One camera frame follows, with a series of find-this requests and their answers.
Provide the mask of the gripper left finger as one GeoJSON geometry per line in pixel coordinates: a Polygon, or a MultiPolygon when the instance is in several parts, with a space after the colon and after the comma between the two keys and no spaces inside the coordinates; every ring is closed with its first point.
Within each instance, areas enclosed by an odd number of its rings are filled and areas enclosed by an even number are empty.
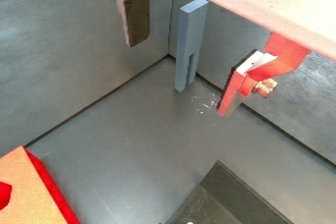
{"type": "Polygon", "coordinates": [[[149,36],[149,0],[116,0],[123,17],[125,44],[135,47],[149,36]]]}

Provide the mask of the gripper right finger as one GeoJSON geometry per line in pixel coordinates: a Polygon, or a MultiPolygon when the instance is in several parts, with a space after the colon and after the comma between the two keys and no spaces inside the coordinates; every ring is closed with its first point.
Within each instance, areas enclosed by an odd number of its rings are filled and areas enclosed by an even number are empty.
{"type": "Polygon", "coordinates": [[[272,31],[264,51],[253,50],[232,68],[217,113],[227,116],[233,103],[251,93],[267,97],[277,85],[273,77],[295,71],[308,53],[304,46],[272,31]]]}

